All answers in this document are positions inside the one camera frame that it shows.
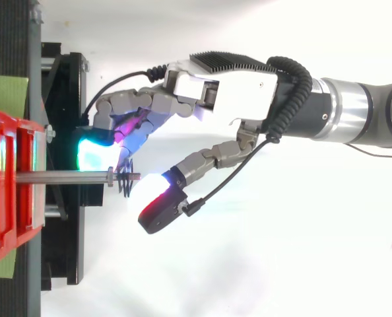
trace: metal rod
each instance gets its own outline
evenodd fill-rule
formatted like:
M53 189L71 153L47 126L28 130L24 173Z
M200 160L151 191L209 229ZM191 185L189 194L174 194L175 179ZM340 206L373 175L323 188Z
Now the metal rod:
M40 61L40 69L42 71L50 71L55 58L43 57Z
M60 218L61 213L59 212L57 205L46 205L45 206L45 217L46 218Z
M128 173L130 180L140 180L139 173ZM18 184L111 184L118 174L109 172L80 172L77 170L45 170L17 172Z

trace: silver metal cylinder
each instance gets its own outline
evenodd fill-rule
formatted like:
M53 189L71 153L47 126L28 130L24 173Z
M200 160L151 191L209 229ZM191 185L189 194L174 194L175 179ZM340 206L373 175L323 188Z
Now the silver metal cylinder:
M140 180L139 173L129 173L130 180ZM19 184L111 184L118 180L118 174L111 172L80 172L77 170L46 170L35 172L18 172L16 182Z
M49 57L41 58L41 60L40 60L40 69L42 71L50 71L54 61L55 61L54 58L49 58Z
M61 214L56 205L45 206L45 218L60 218Z
M332 111L325 127L312 139L349 143L354 140L366 124L368 97L358 83L323 79L328 86Z

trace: black heat sink fins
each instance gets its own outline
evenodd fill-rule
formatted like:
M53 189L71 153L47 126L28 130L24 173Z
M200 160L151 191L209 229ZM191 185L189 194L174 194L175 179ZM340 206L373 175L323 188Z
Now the black heat sink fins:
M253 70L275 73L276 69L245 55L205 52L190 55L190 60L211 74L221 71Z

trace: robotic hand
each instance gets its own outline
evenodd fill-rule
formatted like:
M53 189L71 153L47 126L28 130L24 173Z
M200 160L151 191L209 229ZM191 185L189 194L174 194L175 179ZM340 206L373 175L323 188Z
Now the robotic hand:
M232 53L208 52L159 67L161 85L101 96L93 129L121 145L117 168L168 118L210 111L225 122L241 120L236 140L190 154L163 174L168 189L139 216L155 233L185 213L193 215L265 144L282 135L316 141L392 148L392 84L371 86L334 79L312 79L285 57L261 63ZM260 134L266 140L256 147ZM217 189L188 204L184 187L212 168L239 167Z

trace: white background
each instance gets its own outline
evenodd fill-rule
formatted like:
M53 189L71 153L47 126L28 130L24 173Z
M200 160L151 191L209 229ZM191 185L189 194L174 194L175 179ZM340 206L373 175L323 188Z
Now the white background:
M314 77L392 83L392 0L42 5L42 40L90 61L88 100L120 75L206 50L284 55ZM174 118L135 155L135 169L164 172L235 131ZM190 200L229 172L188 187ZM42 316L392 316L392 160L284 138L192 218L149 236L138 214L115 188L86 209L84 279L54 280Z

